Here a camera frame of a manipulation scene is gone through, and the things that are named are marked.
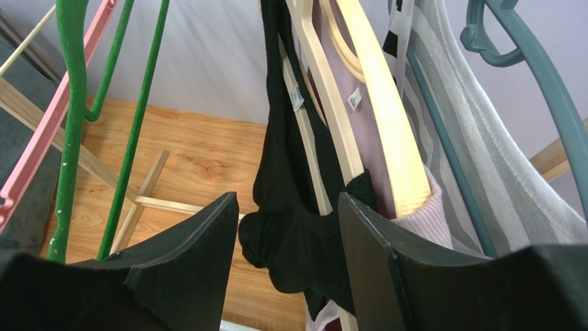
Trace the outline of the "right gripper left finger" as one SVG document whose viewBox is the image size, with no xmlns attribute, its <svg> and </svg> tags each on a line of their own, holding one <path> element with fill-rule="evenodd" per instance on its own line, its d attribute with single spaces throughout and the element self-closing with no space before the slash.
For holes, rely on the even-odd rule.
<svg viewBox="0 0 588 331">
<path fill-rule="evenodd" d="M 1 252 L 2 330 L 218 330 L 239 206 L 227 192 L 102 261 Z"/>
</svg>

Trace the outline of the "pink tank top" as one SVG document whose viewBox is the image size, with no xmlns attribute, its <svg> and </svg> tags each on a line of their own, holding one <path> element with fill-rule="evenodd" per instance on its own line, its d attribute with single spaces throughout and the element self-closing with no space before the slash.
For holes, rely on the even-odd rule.
<svg viewBox="0 0 588 331">
<path fill-rule="evenodd" d="M 375 209 L 452 248 L 442 193 L 423 165 L 396 84 L 359 1 L 289 1 L 346 182 L 369 173 Z"/>
</svg>

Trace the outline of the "pink plastic hanger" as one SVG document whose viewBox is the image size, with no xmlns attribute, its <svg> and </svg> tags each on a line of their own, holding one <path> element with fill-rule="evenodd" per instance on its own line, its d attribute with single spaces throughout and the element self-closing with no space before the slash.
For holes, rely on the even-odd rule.
<svg viewBox="0 0 588 331">
<path fill-rule="evenodd" d="M 118 1 L 102 1 L 94 16 L 92 23 L 84 37 L 85 67 L 90 64 L 96 52 L 101 38 L 108 27 L 110 18 Z M 66 96 L 66 88 L 69 87 L 69 77 L 65 74 L 50 105 L 43 113 L 27 98 L 1 78 L 4 84 L 1 88 L 1 107 L 14 118 L 20 120 L 34 131 L 31 140 L 23 151 L 14 170 L 1 189 L 1 198 L 5 203 L 1 206 L 1 233 L 9 224 L 20 200 L 23 198 L 30 182 L 34 178 L 51 144 L 63 149 L 64 131 L 61 128 L 67 107 L 69 96 Z M 8 97 L 16 98 L 13 106 L 8 103 Z"/>
</svg>

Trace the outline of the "green plastic hanger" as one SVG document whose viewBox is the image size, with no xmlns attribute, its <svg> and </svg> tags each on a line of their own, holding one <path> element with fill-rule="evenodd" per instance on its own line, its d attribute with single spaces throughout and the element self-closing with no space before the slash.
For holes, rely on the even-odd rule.
<svg viewBox="0 0 588 331">
<path fill-rule="evenodd" d="M 57 188 L 57 227 L 50 240 L 48 251 L 48 258 L 53 262 L 65 263 L 66 261 L 66 250 L 70 233 L 70 220 L 75 197 L 75 184 L 77 180 L 77 168 L 81 151 L 81 137 L 84 122 L 96 121 L 101 115 L 106 94 L 110 82 L 112 81 L 112 76 L 124 41 L 133 4 L 133 1 L 126 1 L 123 6 L 121 18 L 117 26 L 117 31 L 115 33 L 115 38 L 113 39 L 101 83 L 92 106 L 88 107 L 86 105 L 88 80 L 83 36 L 88 2 L 57 2 L 57 27 L 70 81 L 70 96 L 66 119 L 65 146 L 62 150 L 61 168 Z M 146 71 L 139 93 L 133 124 L 130 129 L 121 172 L 117 180 L 110 214 L 101 240 L 99 253 L 97 255 L 99 260 L 103 260 L 108 256 L 119 223 L 139 142 L 141 127 L 146 113 L 150 89 L 153 83 L 169 5 L 169 1 L 162 1 L 159 9 L 153 42 L 148 55 Z"/>
</svg>

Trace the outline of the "cream plastic hanger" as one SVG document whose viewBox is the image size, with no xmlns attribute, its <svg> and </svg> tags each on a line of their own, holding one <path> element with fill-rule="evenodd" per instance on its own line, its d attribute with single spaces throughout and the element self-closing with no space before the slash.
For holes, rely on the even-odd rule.
<svg viewBox="0 0 588 331">
<path fill-rule="evenodd" d="M 313 24 L 314 3 L 286 0 L 292 25 L 301 43 L 301 53 L 306 56 L 324 117 L 329 125 L 342 178 L 347 185 L 361 175 L 364 168 L 342 96 Z"/>
</svg>

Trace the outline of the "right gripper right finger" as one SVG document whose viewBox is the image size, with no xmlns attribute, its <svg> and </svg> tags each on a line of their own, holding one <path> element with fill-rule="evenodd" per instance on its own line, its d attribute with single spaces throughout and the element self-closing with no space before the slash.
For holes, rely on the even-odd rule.
<svg viewBox="0 0 588 331">
<path fill-rule="evenodd" d="M 585 245 L 482 259 L 427 241 L 347 193 L 339 216 L 360 330 L 587 329 Z"/>
</svg>

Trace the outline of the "light wooden hanger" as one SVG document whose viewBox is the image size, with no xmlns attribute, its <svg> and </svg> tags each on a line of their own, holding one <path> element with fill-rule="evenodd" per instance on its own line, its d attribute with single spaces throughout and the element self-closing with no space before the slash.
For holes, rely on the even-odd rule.
<svg viewBox="0 0 588 331">
<path fill-rule="evenodd" d="M 432 189 L 378 39 L 359 1 L 321 1 L 320 8 L 349 70 L 337 70 L 335 77 L 380 212 L 407 217 L 431 198 Z"/>
</svg>

